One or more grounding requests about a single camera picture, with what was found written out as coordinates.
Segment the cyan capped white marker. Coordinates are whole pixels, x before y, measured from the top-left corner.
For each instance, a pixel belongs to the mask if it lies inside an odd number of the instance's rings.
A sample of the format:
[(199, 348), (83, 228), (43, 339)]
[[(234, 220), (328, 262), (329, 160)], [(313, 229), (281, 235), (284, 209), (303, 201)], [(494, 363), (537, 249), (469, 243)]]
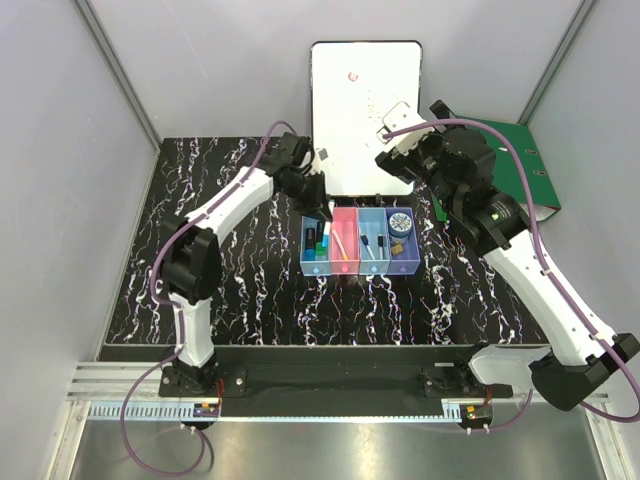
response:
[(331, 226), (332, 226), (332, 218), (333, 218), (333, 211), (335, 208), (335, 200), (334, 199), (330, 199), (329, 203), (328, 203), (328, 208), (329, 208), (329, 213), (330, 213), (330, 219), (328, 221), (325, 222), (324, 227), (323, 227), (323, 235), (322, 235), (322, 242), (321, 245), (325, 248), (328, 249), (329, 247), (329, 237), (330, 237), (330, 233), (331, 233)]

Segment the pink plastic bin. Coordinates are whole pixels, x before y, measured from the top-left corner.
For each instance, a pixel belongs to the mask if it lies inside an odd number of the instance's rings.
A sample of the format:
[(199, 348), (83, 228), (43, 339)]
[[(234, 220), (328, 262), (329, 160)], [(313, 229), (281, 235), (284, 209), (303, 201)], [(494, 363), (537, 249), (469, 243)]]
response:
[[(338, 232), (349, 261), (344, 261), (332, 236)], [(329, 237), (329, 261), (332, 275), (357, 275), (360, 268), (360, 236), (358, 209), (356, 207), (335, 207)]]

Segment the blue capped black highlighter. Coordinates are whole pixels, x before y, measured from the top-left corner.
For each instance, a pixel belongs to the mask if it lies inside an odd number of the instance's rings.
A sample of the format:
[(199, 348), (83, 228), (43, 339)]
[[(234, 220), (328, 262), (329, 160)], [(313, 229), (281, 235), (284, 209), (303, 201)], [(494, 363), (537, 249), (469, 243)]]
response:
[(303, 260), (313, 262), (316, 256), (316, 230), (314, 228), (305, 229), (305, 241)]

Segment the green capped black highlighter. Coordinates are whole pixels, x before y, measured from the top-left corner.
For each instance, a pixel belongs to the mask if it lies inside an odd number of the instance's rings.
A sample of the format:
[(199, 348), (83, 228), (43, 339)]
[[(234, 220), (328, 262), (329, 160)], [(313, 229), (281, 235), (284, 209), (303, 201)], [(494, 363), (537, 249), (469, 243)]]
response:
[(324, 245), (324, 227), (323, 221), (318, 221), (316, 224), (316, 243), (315, 254), (317, 257), (324, 257), (326, 255), (326, 246)]

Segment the light blue bin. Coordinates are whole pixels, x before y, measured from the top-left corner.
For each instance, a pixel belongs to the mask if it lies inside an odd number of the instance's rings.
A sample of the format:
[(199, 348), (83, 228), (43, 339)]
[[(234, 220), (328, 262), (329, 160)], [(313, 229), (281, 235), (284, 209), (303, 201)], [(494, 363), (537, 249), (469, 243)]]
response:
[(383, 208), (358, 209), (359, 274), (385, 275), (390, 264), (388, 228)]
[(326, 255), (324, 257), (315, 256), (315, 260), (313, 262), (307, 262), (303, 260), (305, 229), (314, 228), (316, 230), (316, 224), (318, 221), (322, 220), (317, 220), (310, 217), (302, 217), (300, 265), (305, 276), (329, 276), (331, 274), (328, 249), (326, 249)]

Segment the blue ink bottle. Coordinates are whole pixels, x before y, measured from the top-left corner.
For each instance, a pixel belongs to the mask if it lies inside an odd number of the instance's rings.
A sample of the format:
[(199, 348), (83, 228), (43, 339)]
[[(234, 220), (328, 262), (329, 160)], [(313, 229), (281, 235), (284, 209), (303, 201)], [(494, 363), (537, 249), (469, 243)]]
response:
[(412, 217), (404, 212), (395, 212), (388, 217), (389, 235), (395, 239), (406, 239), (413, 231)]

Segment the yellow capped white marker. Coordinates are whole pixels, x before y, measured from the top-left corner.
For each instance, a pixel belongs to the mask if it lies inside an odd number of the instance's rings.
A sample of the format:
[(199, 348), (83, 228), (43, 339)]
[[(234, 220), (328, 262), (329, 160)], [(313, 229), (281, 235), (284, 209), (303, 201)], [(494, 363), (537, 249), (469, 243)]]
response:
[(333, 236), (333, 238), (334, 238), (334, 240), (335, 240), (335, 242), (336, 242), (336, 244), (338, 246), (338, 249), (339, 249), (339, 252), (340, 252), (340, 254), (342, 256), (342, 259), (344, 261), (349, 261), (348, 254), (346, 253), (346, 250), (345, 250), (344, 245), (343, 245), (343, 243), (342, 243), (342, 241), (341, 241), (341, 239), (339, 237), (338, 232), (333, 230), (332, 231), (332, 236)]

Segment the blue capped white marker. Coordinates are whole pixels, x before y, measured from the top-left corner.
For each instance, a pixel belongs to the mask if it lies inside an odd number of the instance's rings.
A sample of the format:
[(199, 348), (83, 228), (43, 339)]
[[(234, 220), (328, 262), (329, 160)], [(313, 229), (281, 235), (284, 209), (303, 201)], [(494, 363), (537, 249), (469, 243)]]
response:
[(376, 257), (375, 257), (375, 255), (373, 253), (373, 250), (372, 250), (371, 246), (369, 245), (368, 237), (363, 234), (363, 235), (360, 235), (360, 239), (361, 239), (366, 251), (368, 252), (371, 260), (376, 260)]

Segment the black capped white marker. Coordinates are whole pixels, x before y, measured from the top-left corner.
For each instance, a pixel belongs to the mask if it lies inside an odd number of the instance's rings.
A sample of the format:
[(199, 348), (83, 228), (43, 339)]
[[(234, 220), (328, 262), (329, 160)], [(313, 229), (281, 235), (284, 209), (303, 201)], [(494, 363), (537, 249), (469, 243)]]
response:
[(378, 235), (377, 238), (377, 244), (378, 244), (378, 252), (379, 252), (379, 257), (380, 260), (385, 260), (385, 253), (384, 253), (384, 236), (383, 235)]

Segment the purple plastic bin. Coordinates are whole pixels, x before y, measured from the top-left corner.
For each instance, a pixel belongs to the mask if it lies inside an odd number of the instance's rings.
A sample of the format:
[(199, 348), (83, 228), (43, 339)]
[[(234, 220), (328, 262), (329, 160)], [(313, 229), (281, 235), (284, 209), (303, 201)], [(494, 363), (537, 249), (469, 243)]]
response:
[[(388, 228), (388, 217), (395, 212), (404, 212), (409, 214), (413, 220), (413, 231), (410, 236), (404, 240), (395, 239), (389, 235), (388, 230), (388, 241), (389, 241), (389, 253), (390, 253), (390, 264), (387, 271), (389, 276), (391, 275), (413, 275), (422, 260), (419, 243), (417, 240), (416, 234), (416, 223), (414, 220), (413, 210), (409, 207), (393, 207), (386, 208), (386, 219), (387, 219), (387, 228)], [(400, 244), (403, 246), (404, 251), (398, 255), (394, 255), (391, 253), (391, 247), (393, 245)]]

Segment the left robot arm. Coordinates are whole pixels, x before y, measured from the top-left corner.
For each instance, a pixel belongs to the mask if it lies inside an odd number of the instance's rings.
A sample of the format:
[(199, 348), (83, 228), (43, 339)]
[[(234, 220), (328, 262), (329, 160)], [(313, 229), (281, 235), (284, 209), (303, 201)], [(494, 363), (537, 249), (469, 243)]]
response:
[(260, 146), (256, 158), (203, 206), (167, 224), (170, 236), (152, 267), (154, 300), (169, 305), (177, 341), (170, 358), (186, 366), (181, 384), (196, 396), (215, 386), (211, 301), (222, 276), (220, 247), (226, 237), (255, 208), (282, 193), (297, 212), (323, 222), (332, 220), (325, 175), (311, 171), (308, 137), (284, 133), (269, 148)]

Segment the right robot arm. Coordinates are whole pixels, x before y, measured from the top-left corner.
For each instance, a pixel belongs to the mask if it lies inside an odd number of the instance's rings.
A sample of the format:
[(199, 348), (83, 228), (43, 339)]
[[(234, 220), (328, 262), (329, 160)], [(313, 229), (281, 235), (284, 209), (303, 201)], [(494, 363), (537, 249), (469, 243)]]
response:
[(620, 372), (632, 390), (639, 383), (628, 363), (639, 353), (631, 333), (617, 333), (579, 296), (547, 252), (535, 216), (524, 165), (497, 129), (460, 118), (441, 101), (425, 121), (404, 101), (382, 117), (376, 163), (406, 182), (424, 183), (454, 232), (508, 285), (541, 327), (547, 346), (478, 348), (454, 371), (466, 396), (489, 385), (533, 389), (562, 411), (581, 406)]

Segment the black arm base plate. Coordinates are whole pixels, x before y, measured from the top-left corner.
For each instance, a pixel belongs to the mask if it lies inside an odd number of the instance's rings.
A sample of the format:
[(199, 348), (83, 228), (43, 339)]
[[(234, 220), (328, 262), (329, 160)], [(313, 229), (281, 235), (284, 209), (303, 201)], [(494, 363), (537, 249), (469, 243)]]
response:
[(444, 399), (509, 398), (467, 362), (475, 346), (220, 346), (201, 368), (165, 367), (162, 397), (222, 398), (226, 419), (426, 417)]

